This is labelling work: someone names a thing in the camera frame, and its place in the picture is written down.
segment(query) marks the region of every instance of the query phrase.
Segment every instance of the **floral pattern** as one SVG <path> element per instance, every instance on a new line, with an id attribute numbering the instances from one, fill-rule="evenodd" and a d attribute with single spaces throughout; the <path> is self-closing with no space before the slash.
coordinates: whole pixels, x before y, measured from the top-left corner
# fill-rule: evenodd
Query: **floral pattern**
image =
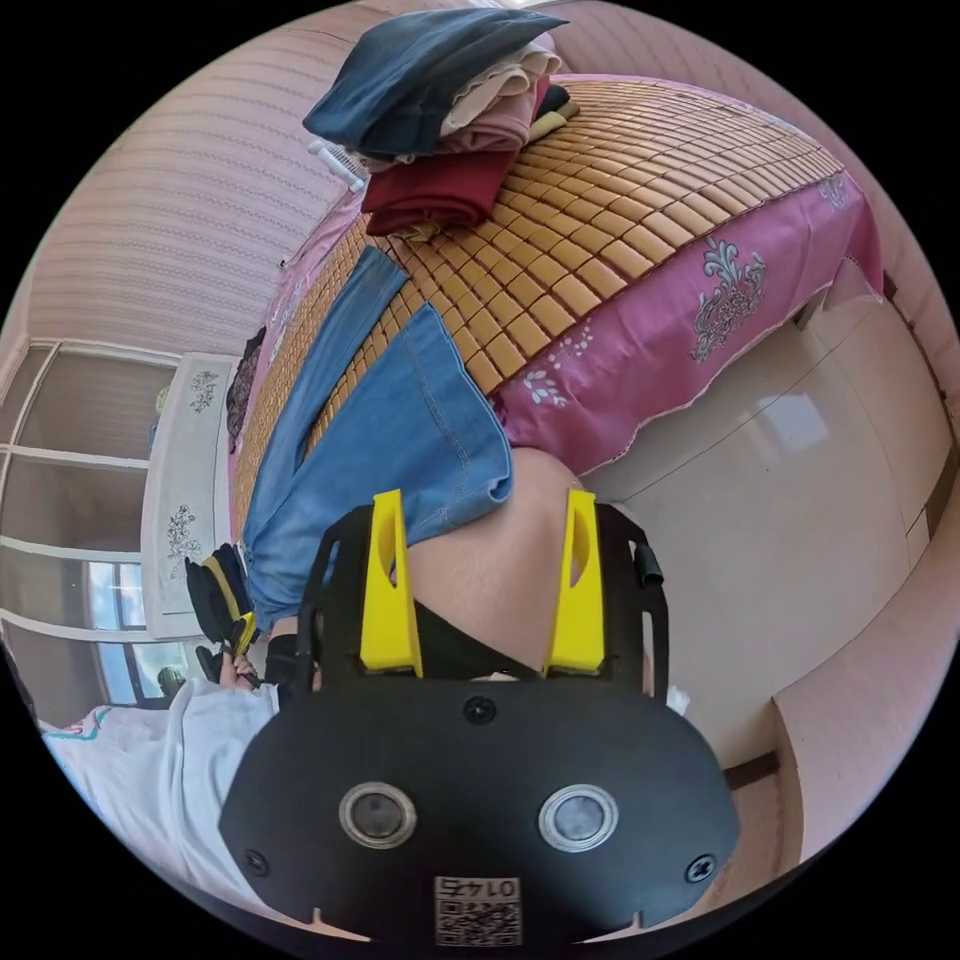
<path id="1" fill-rule="evenodd" d="M 708 297 L 700 294 L 700 309 L 693 327 L 697 346 L 690 356 L 703 363 L 714 350 L 723 347 L 730 335 L 756 313 L 763 300 L 763 281 L 767 265 L 756 252 L 753 262 L 740 265 L 740 250 L 725 240 L 719 243 L 707 237 L 703 272 L 719 276 L 720 283 Z"/>
<path id="2" fill-rule="evenodd" d="M 555 407 L 566 406 L 567 398 L 557 388 L 557 381 L 547 376 L 546 370 L 531 370 L 521 381 L 530 391 L 534 403 L 552 403 Z"/>
<path id="3" fill-rule="evenodd" d="M 574 330 L 570 336 L 558 340 L 544 359 L 531 367 L 521 379 L 521 383 L 530 391 L 530 399 L 536 404 L 566 406 L 569 398 L 560 392 L 557 381 L 550 377 L 550 371 L 562 370 L 564 361 L 579 360 L 592 342 L 593 333 L 589 320 Z"/>
<path id="4" fill-rule="evenodd" d="M 217 381 L 220 379 L 219 373 L 212 370 L 201 370 L 190 381 L 190 390 L 193 392 L 193 400 L 190 401 L 190 409 L 194 413 L 203 413 L 207 407 L 213 403 L 216 394 Z"/>
<path id="5" fill-rule="evenodd" d="M 836 174 L 820 184 L 820 196 L 833 207 L 842 210 L 847 205 L 847 194 L 844 189 L 843 176 Z"/>
<path id="6" fill-rule="evenodd" d="M 190 527 L 196 519 L 190 508 L 182 503 L 167 523 L 167 546 L 170 548 L 167 559 L 173 561 L 170 568 L 171 580 L 186 581 L 187 571 L 183 561 L 197 560 L 203 553 L 200 541 L 195 540 L 190 532 Z"/>

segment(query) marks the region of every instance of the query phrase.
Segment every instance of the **floor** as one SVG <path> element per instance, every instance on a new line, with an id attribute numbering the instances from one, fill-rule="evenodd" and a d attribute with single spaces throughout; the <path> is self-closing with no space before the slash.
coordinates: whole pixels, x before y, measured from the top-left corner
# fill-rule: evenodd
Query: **floor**
<path id="1" fill-rule="evenodd" d="M 903 584 L 951 444 L 905 323 L 860 300 L 787 324 L 586 479 L 650 538 L 671 680 L 725 767 L 775 748 L 770 698 Z"/>

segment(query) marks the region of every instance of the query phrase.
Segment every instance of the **beige cloth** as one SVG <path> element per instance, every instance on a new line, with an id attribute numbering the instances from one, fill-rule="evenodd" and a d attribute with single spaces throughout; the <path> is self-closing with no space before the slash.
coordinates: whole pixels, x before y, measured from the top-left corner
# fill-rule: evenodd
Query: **beige cloth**
<path id="1" fill-rule="evenodd" d="M 541 77 L 560 69 L 560 58 L 539 43 L 528 43 L 512 57 L 495 63 L 474 77 L 453 98 L 453 105 L 440 127 L 440 136 L 447 137 L 462 130 L 487 110 L 500 97 L 524 93 Z"/>
<path id="2" fill-rule="evenodd" d="M 536 143 L 538 140 L 542 140 L 548 133 L 553 133 L 554 130 L 559 130 L 566 125 L 567 121 L 564 117 L 561 117 L 556 110 L 550 110 L 542 117 L 538 117 L 533 121 L 530 126 L 530 136 L 527 143 Z"/>

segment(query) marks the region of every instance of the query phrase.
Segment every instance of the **dark blue cloth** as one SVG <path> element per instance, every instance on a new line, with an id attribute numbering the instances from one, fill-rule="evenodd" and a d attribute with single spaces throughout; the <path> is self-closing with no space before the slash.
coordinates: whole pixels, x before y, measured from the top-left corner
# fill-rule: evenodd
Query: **dark blue cloth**
<path id="1" fill-rule="evenodd" d="M 567 23 L 532 10 L 429 10 L 368 30 L 304 127 L 376 159 L 432 156 L 456 92 Z"/>

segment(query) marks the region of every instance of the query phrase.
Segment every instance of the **folded clothes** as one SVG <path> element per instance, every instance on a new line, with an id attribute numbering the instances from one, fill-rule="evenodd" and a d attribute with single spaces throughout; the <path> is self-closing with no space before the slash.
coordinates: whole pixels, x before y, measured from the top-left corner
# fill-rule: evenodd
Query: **folded clothes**
<path id="1" fill-rule="evenodd" d="M 442 227 L 470 226 L 493 212 L 517 150 L 444 154 L 398 164 L 370 178 L 363 211 L 367 233 L 385 237 L 425 220 Z"/>
<path id="2" fill-rule="evenodd" d="M 537 111 L 534 120 L 539 120 L 545 113 L 550 113 L 551 110 L 557 110 L 565 103 L 569 103 L 569 101 L 570 94 L 558 84 L 551 83 L 550 89 L 547 90 L 547 94 L 543 98 L 543 103 L 540 104 L 540 109 Z"/>
<path id="3" fill-rule="evenodd" d="M 561 117 L 556 110 L 551 110 L 540 117 L 539 120 L 533 121 L 533 126 L 530 128 L 530 143 L 536 143 L 548 133 L 553 133 L 554 130 L 559 130 L 566 125 L 566 117 Z"/>
<path id="4" fill-rule="evenodd" d="M 498 98 L 524 93 L 559 67 L 560 58 L 555 53 L 537 43 L 528 43 L 519 53 L 494 64 L 457 93 L 440 126 L 441 138 L 473 123 Z"/>
<path id="5" fill-rule="evenodd" d="M 549 81 L 543 78 L 544 86 Z M 537 107 L 538 86 L 501 97 L 465 127 L 442 137 L 437 153 L 479 153 L 483 150 L 519 150 L 526 142 Z"/>
<path id="6" fill-rule="evenodd" d="M 557 107 L 554 113 L 559 113 L 564 120 L 572 120 L 580 112 L 580 104 L 568 100 L 562 107 Z"/>
<path id="7" fill-rule="evenodd" d="M 391 17 L 360 37 L 303 125 L 375 160 L 431 156 L 465 86 L 566 22 L 492 7 Z"/>
<path id="8" fill-rule="evenodd" d="M 443 227 L 436 221 L 425 220 L 423 223 L 418 223 L 413 227 L 402 227 L 400 230 L 394 231 L 391 236 L 397 237 L 400 240 L 406 240 L 407 243 L 427 243 L 440 233 L 441 230 L 443 230 Z"/>

